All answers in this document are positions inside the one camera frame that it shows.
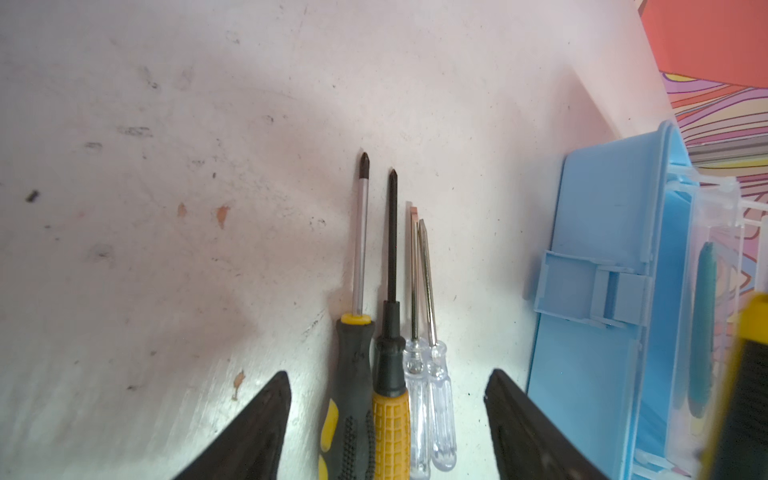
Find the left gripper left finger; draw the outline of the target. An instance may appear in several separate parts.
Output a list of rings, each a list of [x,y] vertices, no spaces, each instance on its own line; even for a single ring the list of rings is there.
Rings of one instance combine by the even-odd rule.
[[[275,479],[291,406],[288,374],[277,372],[179,479]]]

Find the orange handled screwdriver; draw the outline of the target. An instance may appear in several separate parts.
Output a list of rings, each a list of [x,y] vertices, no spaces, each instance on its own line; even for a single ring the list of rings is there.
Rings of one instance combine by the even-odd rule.
[[[375,342],[373,418],[376,479],[410,475],[410,407],[403,369],[405,339],[401,335],[397,299],[398,175],[391,170],[387,192],[387,270],[380,334]]]

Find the yellow black utility knife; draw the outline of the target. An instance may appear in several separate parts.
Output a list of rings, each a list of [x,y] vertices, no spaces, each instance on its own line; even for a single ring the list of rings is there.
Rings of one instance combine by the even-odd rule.
[[[741,312],[700,479],[767,477],[767,295]]]

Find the teal utility knife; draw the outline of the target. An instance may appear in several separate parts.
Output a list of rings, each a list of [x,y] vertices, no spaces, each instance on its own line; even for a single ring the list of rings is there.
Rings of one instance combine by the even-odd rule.
[[[711,396],[716,287],[715,246],[705,242],[698,257],[690,345],[688,404],[695,418],[705,416]]]

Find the blue plastic tool box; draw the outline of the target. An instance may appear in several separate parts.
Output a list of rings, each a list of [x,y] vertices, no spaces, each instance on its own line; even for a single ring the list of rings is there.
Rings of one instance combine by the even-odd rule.
[[[631,475],[652,323],[679,317],[691,206],[668,183],[689,163],[664,121],[563,164],[527,392],[611,479]]]

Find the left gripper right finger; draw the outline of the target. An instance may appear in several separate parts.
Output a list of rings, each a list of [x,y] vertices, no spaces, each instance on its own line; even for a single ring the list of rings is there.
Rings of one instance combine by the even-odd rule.
[[[502,479],[607,479],[504,371],[490,375],[484,403]]]

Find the black yellow screwdriver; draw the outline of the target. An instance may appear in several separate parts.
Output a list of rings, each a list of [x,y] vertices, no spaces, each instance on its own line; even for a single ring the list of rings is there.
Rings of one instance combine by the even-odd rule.
[[[336,322],[338,356],[320,433],[319,479],[372,479],[376,435],[370,348],[375,322],[364,313],[370,159],[362,153],[352,269],[352,309]]]

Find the clear handled screwdriver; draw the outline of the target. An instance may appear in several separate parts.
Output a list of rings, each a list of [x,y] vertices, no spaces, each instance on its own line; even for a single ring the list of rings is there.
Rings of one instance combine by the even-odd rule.
[[[429,479],[429,407],[426,380],[425,346],[419,335],[419,247],[417,238],[418,209],[408,206],[408,286],[410,292],[411,335],[406,341],[403,367],[410,405],[410,478]]]
[[[440,471],[448,472],[457,464],[457,438],[451,377],[447,366],[447,346],[438,339],[435,293],[432,280],[428,230],[424,219],[417,224],[422,261],[425,313],[428,339],[427,377],[430,391],[431,460]]]

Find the clear tool box lid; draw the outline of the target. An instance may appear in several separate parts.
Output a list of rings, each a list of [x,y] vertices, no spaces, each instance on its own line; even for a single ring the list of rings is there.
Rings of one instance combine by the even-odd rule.
[[[767,288],[766,200],[734,177],[669,170],[631,479],[699,472],[740,310]]]

